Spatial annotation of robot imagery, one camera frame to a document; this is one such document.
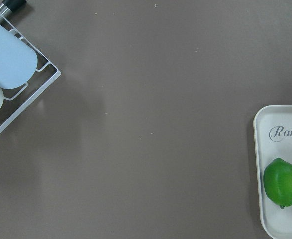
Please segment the cream rectangular tray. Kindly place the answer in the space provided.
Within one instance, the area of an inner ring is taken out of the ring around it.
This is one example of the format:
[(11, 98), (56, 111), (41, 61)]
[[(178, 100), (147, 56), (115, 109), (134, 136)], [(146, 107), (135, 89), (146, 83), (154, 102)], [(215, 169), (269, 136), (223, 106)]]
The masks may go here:
[(260, 221), (273, 239), (292, 239), (292, 205), (280, 208), (263, 186), (265, 168), (276, 158), (292, 164), (292, 105), (261, 108), (253, 121)]

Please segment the light blue plastic cup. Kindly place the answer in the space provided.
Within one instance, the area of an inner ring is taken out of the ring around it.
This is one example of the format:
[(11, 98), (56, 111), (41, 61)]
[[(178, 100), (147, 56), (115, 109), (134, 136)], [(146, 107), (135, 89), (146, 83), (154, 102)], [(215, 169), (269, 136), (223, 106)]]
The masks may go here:
[(0, 25), (0, 87), (14, 89), (25, 84), (37, 63), (35, 51)]

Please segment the green lime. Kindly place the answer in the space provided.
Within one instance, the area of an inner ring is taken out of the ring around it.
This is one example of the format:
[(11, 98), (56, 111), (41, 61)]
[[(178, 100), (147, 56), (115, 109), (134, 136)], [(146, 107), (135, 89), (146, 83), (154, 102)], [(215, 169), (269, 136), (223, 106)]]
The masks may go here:
[(280, 208), (292, 205), (292, 164), (274, 159), (264, 170), (263, 186), (266, 196)]

